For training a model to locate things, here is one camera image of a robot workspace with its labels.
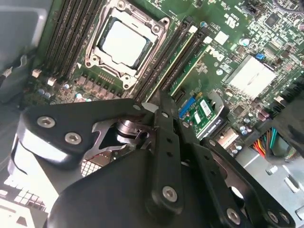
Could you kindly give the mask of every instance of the electrolytic capacitor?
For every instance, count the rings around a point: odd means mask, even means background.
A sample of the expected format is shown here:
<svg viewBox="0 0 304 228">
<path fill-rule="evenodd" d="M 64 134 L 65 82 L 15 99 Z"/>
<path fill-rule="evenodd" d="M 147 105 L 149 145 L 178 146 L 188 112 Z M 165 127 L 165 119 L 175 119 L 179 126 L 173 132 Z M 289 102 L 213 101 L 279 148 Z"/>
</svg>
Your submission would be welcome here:
<svg viewBox="0 0 304 228">
<path fill-rule="evenodd" d="M 243 148 L 243 147 L 242 147 L 240 144 L 238 144 L 238 143 L 235 143 L 234 146 L 236 147 L 236 149 L 237 149 L 238 151 L 240 151 L 240 150 Z"/>
<path fill-rule="evenodd" d="M 261 109 L 260 113 L 261 113 L 264 117 L 266 117 L 266 118 L 269 117 L 269 113 L 266 112 L 264 109 Z"/>
<path fill-rule="evenodd" d="M 249 118 L 244 118 L 244 122 L 248 124 L 248 123 L 250 123 L 250 119 Z"/>
<path fill-rule="evenodd" d="M 298 25 L 298 30 L 304 31 L 304 23 L 300 23 L 300 24 Z"/>
<path fill-rule="evenodd" d="M 251 133 L 251 132 L 252 132 L 252 128 L 251 128 L 250 126 L 246 125 L 246 131 L 247 131 L 248 133 Z"/>
<path fill-rule="evenodd" d="M 264 122 L 266 120 L 266 118 L 261 113 L 258 113 L 256 116 L 260 121 Z"/>
<path fill-rule="evenodd" d="M 238 150 L 236 149 L 236 147 L 234 145 L 230 146 L 230 150 L 233 154 L 237 154 Z"/>
</svg>

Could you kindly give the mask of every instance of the integrated circuit chip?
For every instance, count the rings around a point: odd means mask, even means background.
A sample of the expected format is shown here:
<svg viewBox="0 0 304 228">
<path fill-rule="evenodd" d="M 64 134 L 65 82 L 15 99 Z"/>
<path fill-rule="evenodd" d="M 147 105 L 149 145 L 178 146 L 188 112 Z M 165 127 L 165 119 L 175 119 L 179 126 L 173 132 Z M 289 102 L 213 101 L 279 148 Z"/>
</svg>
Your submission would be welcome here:
<svg viewBox="0 0 304 228">
<path fill-rule="evenodd" d="M 276 15 L 275 13 L 272 13 L 269 18 L 265 21 L 265 24 L 272 28 L 278 21 L 280 20 L 279 16 Z"/>
</svg>

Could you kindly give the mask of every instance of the small chip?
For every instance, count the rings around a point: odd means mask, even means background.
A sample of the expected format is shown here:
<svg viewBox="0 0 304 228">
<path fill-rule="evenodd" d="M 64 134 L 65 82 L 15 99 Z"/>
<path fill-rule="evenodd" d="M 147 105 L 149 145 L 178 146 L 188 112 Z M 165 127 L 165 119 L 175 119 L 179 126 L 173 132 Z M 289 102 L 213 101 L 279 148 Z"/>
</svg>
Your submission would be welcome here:
<svg viewBox="0 0 304 228">
<path fill-rule="evenodd" d="M 238 52 L 239 54 L 243 54 L 245 52 L 245 48 L 243 46 L 239 46 L 237 49 L 236 49 L 236 52 Z"/>
<path fill-rule="evenodd" d="M 265 24 L 272 28 L 280 20 L 279 16 L 275 13 L 271 14 L 269 18 L 265 21 Z"/>
<path fill-rule="evenodd" d="M 80 76 L 78 83 L 83 85 L 86 82 L 86 77 Z"/>
<path fill-rule="evenodd" d="M 243 111 L 244 109 L 242 108 L 242 106 L 239 105 L 238 107 L 235 108 L 235 110 L 233 110 L 233 113 L 235 115 L 241 115 Z"/>
</svg>

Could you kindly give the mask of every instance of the screw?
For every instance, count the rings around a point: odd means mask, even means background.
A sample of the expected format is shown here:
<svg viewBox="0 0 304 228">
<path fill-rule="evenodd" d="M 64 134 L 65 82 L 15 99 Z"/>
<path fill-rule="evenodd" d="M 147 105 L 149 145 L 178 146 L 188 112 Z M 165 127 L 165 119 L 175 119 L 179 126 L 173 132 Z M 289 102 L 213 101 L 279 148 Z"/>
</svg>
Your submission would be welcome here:
<svg viewBox="0 0 304 228">
<path fill-rule="evenodd" d="M 288 224 L 290 224 L 290 220 L 288 219 L 288 217 L 285 214 L 283 214 L 282 212 L 280 212 L 279 214 L 284 219 L 285 222 L 287 222 Z"/>
<path fill-rule="evenodd" d="M 215 142 L 213 140 L 209 140 L 209 143 L 212 145 L 212 146 L 215 146 Z"/>
<path fill-rule="evenodd" d="M 186 122 L 182 122 L 182 125 L 184 125 L 185 127 L 189 127 L 189 124 L 188 123 L 186 123 Z"/>
<path fill-rule="evenodd" d="M 162 112 L 161 114 L 162 114 L 164 117 L 166 117 L 166 118 L 169 117 L 168 114 L 166 114 L 166 113 L 164 113 L 164 112 Z"/>
<path fill-rule="evenodd" d="M 119 1 L 117 6 L 118 6 L 118 8 L 123 9 L 125 7 L 125 2 L 124 1 Z"/>
<path fill-rule="evenodd" d="M 165 186 L 162 189 L 163 196 L 170 202 L 174 203 L 177 201 L 177 193 L 174 188 L 170 186 Z"/>
<path fill-rule="evenodd" d="M 241 224 L 241 218 L 239 217 L 239 215 L 231 208 L 227 209 L 227 215 L 228 218 L 233 221 L 235 224 L 239 225 Z"/>
<path fill-rule="evenodd" d="M 48 116 L 42 116 L 37 119 L 37 123 L 41 127 L 51 128 L 54 127 L 56 122 L 53 118 Z"/>
<path fill-rule="evenodd" d="M 273 220 L 275 223 L 279 222 L 278 218 L 276 217 L 276 215 L 272 211 L 268 211 L 267 214 L 271 218 L 271 220 Z"/>
<path fill-rule="evenodd" d="M 65 135 L 65 141 L 69 144 L 78 145 L 81 143 L 81 136 L 75 132 L 69 132 Z"/>
<path fill-rule="evenodd" d="M 153 32 L 159 32 L 161 30 L 161 27 L 159 27 L 158 25 L 154 25 L 152 30 Z"/>
<path fill-rule="evenodd" d="M 133 104 L 133 108 L 135 108 L 136 110 L 141 110 L 140 106 L 136 105 L 136 104 Z"/>
</svg>

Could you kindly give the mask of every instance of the ram slot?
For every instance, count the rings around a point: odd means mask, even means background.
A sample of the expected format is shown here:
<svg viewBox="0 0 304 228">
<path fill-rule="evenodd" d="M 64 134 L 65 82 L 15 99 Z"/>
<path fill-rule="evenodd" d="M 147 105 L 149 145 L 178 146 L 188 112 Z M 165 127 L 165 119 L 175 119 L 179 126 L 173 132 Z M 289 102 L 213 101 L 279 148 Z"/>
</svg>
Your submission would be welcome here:
<svg viewBox="0 0 304 228">
<path fill-rule="evenodd" d="M 203 40 L 208 35 L 206 28 L 199 29 L 192 38 L 192 41 L 188 43 L 187 47 L 183 49 L 178 59 L 170 67 L 170 70 L 165 76 L 165 80 L 162 81 L 159 88 L 162 91 L 168 91 L 172 83 L 181 75 L 185 66 L 193 58 L 193 56 L 201 49 Z"/>
<path fill-rule="evenodd" d="M 186 17 L 179 25 L 169 42 L 166 44 L 166 47 L 158 56 L 154 65 L 150 68 L 150 71 L 146 71 L 143 75 L 144 81 L 139 83 L 137 86 L 139 89 L 133 97 L 135 100 L 139 102 L 143 101 L 146 93 L 154 86 L 159 74 L 168 65 L 169 60 L 174 55 L 177 47 L 184 41 L 192 24 L 193 19 L 191 17 Z"/>
<path fill-rule="evenodd" d="M 83 4 L 85 3 L 85 0 L 77 0 L 77 3 L 75 4 L 74 9 L 72 10 L 72 13 L 70 14 L 70 18 L 63 35 L 64 38 L 61 40 L 58 46 L 58 52 L 56 53 L 54 62 L 51 66 L 51 69 L 54 74 L 57 72 L 58 67 L 60 67 L 60 63 L 63 62 L 64 53 L 67 52 L 67 47 L 71 42 L 71 36 L 73 35 L 75 27 L 81 18 L 79 15 L 82 13 L 82 9 L 84 8 Z"/>
<path fill-rule="evenodd" d="M 68 17 L 72 11 L 75 2 L 73 0 L 66 1 L 64 5 L 64 11 L 61 13 L 57 26 L 54 32 L 54 36 L 50 42 L 49 50 L 47 51 L 47 58 L 45 59 L 46 68 L 49 69 L 52 61 L 54 60 L 54 55 L 58 52 L 58 45 L 63 39 L 63 33 L 66 27 Z"/>
<path fill-rule="evenodd" d="M 76 54 L 76 50 L 78 46 L 82 46 L 83 44 L 80 42 L 82 36 L 84 35 L 84 30 L 88 25 L 89 17 L 94 10 L 95 4 L 93 3 L 94 0 L 91 0 L 85 5 L 85 8 L 82 11 L 80 16 L 79 23 L 75 29 L 75 33 L 71 38 L 71 42 L 67 48 L 67 52 L 63 58 L 63 64 L 60 65 L 59 74 L 60 76 L 64 76 L 67 70 L 70 68 L 72 64 L 73 56 Z"/>
<path fill-rule="evenodd" d="M 84 48 L 83 44 L 85 43 L 85 41 L 90 37 L 91 32 L 93 31 L 93 27 L 94 27 L 94 21 L 96 21 L 96 17 L 99 15 L 99 13 L 101 12 L 101 8 L 104 4 L 104 0 L 97 0 L 96 3 L 93 6 L 93 11 L 91 14 L 89 14 L 88 17 L 88 23 L 87 26 L 85 27 L 85 30 L 81 36 L 81 40 L 80 40 L 80 45 L 76 46 L 76 52 L 75 54 L 72 56 L 72 61 L 71 64 L 69 65 L 68 68 L 63 68 L 64 71 L 62 72 L 62 75 L 70 78 L 73 71 L 74 71 L 74 67 L 76 64 L 76 61 L 80 55 L 81 50 Z"/>
</svg>

